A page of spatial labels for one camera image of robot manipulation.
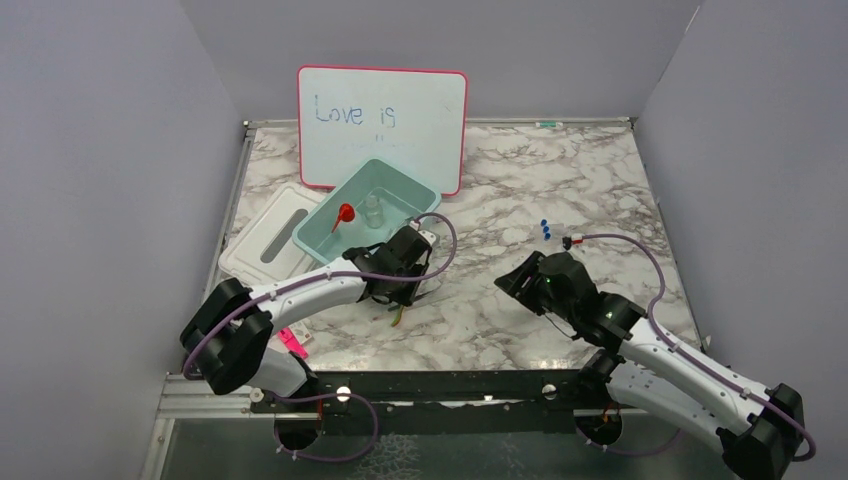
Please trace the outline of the red cap wash bottle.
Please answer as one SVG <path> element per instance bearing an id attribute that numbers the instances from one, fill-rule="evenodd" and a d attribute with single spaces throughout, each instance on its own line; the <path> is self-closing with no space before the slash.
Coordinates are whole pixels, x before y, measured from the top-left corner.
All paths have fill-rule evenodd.
<path id="1" fill-rule="evenodd" d="M 354 206 L 350 203 L 342 203 L 331 230 L 334 247 L 344 251 L 348 248 L 363 246 L 366 229 L 361 215 L 357 213 Z"/>

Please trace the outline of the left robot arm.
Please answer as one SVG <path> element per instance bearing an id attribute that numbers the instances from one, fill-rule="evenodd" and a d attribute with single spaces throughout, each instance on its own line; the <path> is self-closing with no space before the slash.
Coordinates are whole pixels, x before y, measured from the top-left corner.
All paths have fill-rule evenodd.
<path id="1" fill-rule="evenodd" d="M 429 267 L 437 237 L 414 224 L 370 247 L 353 247 L 327 265 L 284 281 L 246 286 L 218 283 L 180 335 L 185 370 L 197 369 L 217 395 L 243 386 L 277 396 L 290 410 L 314 397 L 314 373 L 270 341 L 282 330 L 325 310 L 374 299 L 410 305 Z"/>

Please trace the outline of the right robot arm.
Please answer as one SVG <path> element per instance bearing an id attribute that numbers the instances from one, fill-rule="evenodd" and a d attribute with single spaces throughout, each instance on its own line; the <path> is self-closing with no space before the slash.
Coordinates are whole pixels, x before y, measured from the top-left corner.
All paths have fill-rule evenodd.
<path id="1" fill-rule="evenodd" d="M 598 347 L 600 369 L 577 380 L 579 398 L 644 410 L 720 453 L 741 479 L 780 479 L 801 446 L 803 402 L 793 388 L 749 379 L 651 323 L 627 298 L 600 291 L 567 252 L 533 252 L 495 285 L 536 315 L 554 314 Z"/>

